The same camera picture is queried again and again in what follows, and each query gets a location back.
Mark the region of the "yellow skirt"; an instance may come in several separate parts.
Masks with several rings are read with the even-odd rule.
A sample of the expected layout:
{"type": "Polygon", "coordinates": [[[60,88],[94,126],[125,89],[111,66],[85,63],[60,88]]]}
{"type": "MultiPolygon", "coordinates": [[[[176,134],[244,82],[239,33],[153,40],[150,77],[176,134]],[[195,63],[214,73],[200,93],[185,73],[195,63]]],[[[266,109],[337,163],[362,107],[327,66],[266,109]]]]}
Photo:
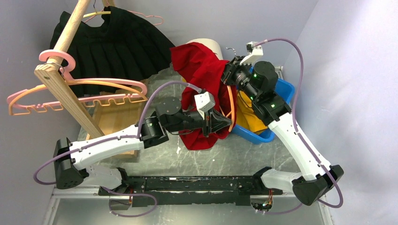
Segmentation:
{"type": "Polygon", "coordinates": [[[243,91],[237,92],[236,124],[257,135],[268,128],[254,114],[251,99],[243,91]]]}

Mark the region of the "pink plastic hanger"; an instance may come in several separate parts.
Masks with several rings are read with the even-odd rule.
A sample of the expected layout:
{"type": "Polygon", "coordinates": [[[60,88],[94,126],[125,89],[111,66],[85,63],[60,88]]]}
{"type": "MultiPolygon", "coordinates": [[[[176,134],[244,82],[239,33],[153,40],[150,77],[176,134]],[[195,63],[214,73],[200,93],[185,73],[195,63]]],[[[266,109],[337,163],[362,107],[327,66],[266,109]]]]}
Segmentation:
{"type": "MultiPolygon", "coordinates": [[[[50,57],[61,57],[66,60],[66,66],[60,66],[61,76],[68,86],[78,86],[78,85],[99,85],[107,86],[112,88],[117,88],[127,91],[125,94],[108,94],[93,97],[79,97],[78,101],[84,107],[90,108],[96,105],[100,106],[111,106],[123,105],[125,103],[140,103],[148,100],[147,86],[142,82],[119,79],[119,78],[83,78],[75,79],[70,74],[76,67],[75,59],[66,52],[59,50],[45,50],[40,53],[39,60],[42,62],[47,61],[50,57]]],[[[47,90],[45,85],[38,85],[31,89],[24,89],[16,92],[7,98],[8,113],[9,115],[27,115],[32,112],[45,113],[49,109],[53,111],[62,111],[64,109],[63,104],[60,101],[45,102],[35,105],[21,105],[18,101],[35,92],[47,90]]]]}

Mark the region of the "red pleated skirt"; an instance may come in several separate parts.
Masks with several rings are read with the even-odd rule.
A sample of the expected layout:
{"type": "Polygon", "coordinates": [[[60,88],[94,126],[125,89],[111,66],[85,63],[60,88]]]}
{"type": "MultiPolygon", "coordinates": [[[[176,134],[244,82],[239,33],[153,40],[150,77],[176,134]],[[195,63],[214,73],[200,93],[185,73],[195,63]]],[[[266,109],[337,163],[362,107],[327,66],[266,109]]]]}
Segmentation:
{"type": "MultiPolygon", "coordinates": [[[[215,109],[224,113],[230,112],[228,93],[221,82],[227,60],[219,60],[206,46],[200,43],[188,43],[170,48],[171,62],[174,70],[182,78],[199,88],[210,92],[215,99],[215,109]]],[[[230,133],[228,127],[204,137],[202,130],[195,130],[187,135],[180,135],[188,150],[207,150],[219,139],[225,139],[230,133]]]]}

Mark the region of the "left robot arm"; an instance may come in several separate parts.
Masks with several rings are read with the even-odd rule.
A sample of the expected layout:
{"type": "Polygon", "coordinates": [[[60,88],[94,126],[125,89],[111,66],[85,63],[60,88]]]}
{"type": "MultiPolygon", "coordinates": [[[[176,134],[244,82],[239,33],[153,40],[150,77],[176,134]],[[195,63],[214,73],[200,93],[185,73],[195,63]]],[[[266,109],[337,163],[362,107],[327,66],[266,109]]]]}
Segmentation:
{"type": "Polygon", "coordinates": [[[144,119],[142,127],[131,125],[118,132],[88,141],[71,142],[68,138],[57,142],[55,154],[70,152],[54,162],[55,185],[58,189],[69,189],[81,184],[105,187],[123,195],[129,191],[130,182],[124,170],[110,169],[96,163],[128,150],[143,150],[169,140],[169,134],[201,131],[209,137],[232,120],[215,109],[209,100],[205,110],[183,111],[176,97],[168,97],[155,107],[155,111],[144,119]]]}

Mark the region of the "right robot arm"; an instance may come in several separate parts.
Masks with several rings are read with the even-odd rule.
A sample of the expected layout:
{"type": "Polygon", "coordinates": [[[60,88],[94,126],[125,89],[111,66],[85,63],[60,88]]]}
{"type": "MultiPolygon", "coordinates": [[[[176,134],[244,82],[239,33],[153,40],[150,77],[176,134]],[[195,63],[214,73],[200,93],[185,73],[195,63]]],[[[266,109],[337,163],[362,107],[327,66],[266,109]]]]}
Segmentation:
{"type": "Polygon", "coordinates": [[[291,192],[309,206],[336,188],[344,171],[331,165],[298,126],[289,104],[276,92],[279,78],[274,66],[266,61],[249,66],[242,61],[243,57],[235,57],[226,64],[222,83],[235,85],[249,97],[255,116],[282,141],[300,169],[291,173],[269,168],[254,180],[253,188],[258,194],[271,188],[291,192]]]}

